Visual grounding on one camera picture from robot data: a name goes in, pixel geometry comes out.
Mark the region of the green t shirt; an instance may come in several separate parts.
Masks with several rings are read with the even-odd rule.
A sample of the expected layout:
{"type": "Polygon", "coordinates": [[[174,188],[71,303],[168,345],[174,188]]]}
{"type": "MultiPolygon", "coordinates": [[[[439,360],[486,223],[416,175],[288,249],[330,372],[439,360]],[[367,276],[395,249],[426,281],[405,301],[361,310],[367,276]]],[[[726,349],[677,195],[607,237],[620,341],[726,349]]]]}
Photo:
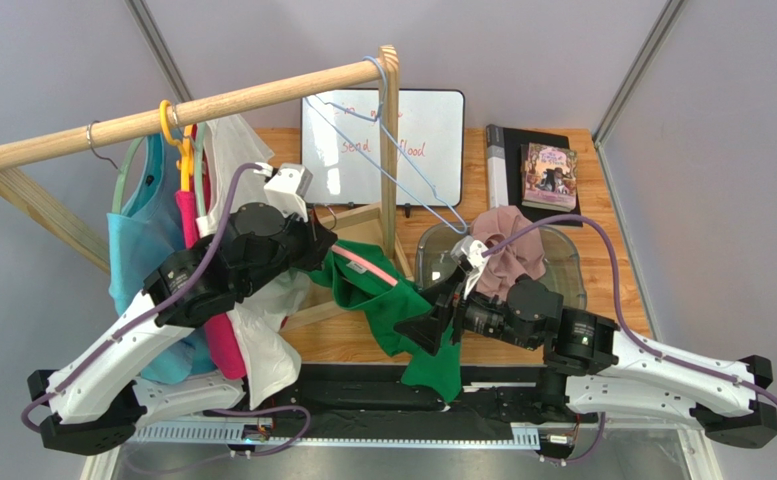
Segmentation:
{"type": "Polygon", "coordinates": [[[360,278],[344,273],[332,252],[325,257],[321,270],[308,273],[310,280],[330,289],[335,303],[341,308],[363,312],[374,339],[387,355],[393,357],[408,353],[412,356],[401,378],[403,384],[429,387],[445,402],[453,402],[462,391],[461,345],[450,346],[447,335],[444,335],[439,353],[431,356],[393,330],[396,323],[426,313],[430,303],[419,294],[417,286],[392,265],[379,246],[347,240],[339,240],[336,244],[365,255],[384,256],[389,267],[393,267],[398,274],[399,284],[387,288],[368,277],[360,278]]]}

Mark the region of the pink hanger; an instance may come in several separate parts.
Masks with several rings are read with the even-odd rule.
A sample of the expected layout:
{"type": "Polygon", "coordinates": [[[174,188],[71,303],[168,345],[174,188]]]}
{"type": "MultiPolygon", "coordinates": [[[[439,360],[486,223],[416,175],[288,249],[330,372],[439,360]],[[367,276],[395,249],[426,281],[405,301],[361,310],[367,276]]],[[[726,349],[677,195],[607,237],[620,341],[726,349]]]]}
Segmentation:
{"type": "Polygon", "coordinates": [[[381,282],[387,288],[394,288],[399,284],[398,274],[393,267],[389,267],[387,259],[382,255],[365,255],[339,244],[333,245],[331,252],[344,273],[354,277],[368,277],[373,282],[381,282]]]}

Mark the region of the dusty pink t shirt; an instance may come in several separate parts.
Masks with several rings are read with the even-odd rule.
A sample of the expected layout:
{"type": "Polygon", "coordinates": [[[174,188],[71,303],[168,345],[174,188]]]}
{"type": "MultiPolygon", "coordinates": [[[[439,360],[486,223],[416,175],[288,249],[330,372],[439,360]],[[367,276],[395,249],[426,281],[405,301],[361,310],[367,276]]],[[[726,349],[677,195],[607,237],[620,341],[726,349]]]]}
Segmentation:
{"type": "MultiPolygon", "coordinates": [[[[500,206],[480,214],[471,225],[471,235],[491,248],[531,224],[516,206],[500,206]]],[[[540,232],[533,230],[488,257],[476,291],[505,299],[520,276],[539,280],[545,275],[544,258],[540,232]]]]}

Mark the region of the white t shirt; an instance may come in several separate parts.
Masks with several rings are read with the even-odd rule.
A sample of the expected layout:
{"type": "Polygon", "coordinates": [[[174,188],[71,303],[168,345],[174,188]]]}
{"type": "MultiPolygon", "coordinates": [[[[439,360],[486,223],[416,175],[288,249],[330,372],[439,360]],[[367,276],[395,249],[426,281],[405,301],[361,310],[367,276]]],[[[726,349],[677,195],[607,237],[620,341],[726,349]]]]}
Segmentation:
{"type": "MultiPolygon", "coordinates": [[[[244,163],[266,163],[274,152],[241,115],[207,123],[204,154],[213,192],[207,213],[197,219],[202,237],[217,231],[230,190],[231,177],[244,163]]],[[[272,395],[292,385],[301,368],[300,354],[279,334],[309,293],[304,273],[286,271],[226,313],[245,361],[249,408],[256,410],[272,395]]]]}

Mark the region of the pale green hanger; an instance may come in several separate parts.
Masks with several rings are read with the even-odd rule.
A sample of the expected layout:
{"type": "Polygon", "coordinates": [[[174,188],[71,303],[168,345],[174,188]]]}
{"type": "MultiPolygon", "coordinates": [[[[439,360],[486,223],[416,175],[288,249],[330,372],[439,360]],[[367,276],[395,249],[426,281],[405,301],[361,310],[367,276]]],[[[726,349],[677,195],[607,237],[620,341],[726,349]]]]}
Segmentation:
{"type": "Polygon", "coordinates": [[[193,190],[195,195],[196,212],[198,217],[207,213],[205,194],[205,159],[204,139],[207,132],[205,122],[195,125],[195,137],[193,143],[193,190]]]}

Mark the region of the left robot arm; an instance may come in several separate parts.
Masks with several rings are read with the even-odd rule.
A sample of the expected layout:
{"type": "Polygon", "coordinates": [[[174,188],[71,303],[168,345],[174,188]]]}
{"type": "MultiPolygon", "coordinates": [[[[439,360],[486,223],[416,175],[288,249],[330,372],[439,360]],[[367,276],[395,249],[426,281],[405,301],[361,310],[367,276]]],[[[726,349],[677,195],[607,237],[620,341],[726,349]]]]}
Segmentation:
{"type": "Polygon", "coordinates": [[[265,203],[241,206],[214,235],[170,255],[76,360],[59,370],[34,371],[23,421],[45,448],[92,456],[153,423],[237,405],[247,394],[240,379],[210,373],[164,385],[140,373],[279,275],[320,268],[337,240],[306,214],[285,215],[265,203]]]}

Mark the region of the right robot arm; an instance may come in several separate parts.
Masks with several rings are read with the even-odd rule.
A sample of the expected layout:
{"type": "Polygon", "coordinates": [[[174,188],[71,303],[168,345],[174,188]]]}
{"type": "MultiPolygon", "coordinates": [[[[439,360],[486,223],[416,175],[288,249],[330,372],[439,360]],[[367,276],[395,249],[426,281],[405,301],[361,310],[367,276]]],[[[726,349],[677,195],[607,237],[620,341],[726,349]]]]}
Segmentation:
{"type": "Polygon", "coordinates": [[[719,360],[626,333],[613,320],[567,307],[562,295],[523,275],[505,298],[465,293],[457,281],[425,290],[433,306],[395,331],[436,354],[447,333],[539,349],[544,369],[535,407],[541,422],[617,413],[667,419],[703,429],[718,443],[764,447],[777,435],[777,408],[756,390],[772,381],[768,359],[719,360]]]}

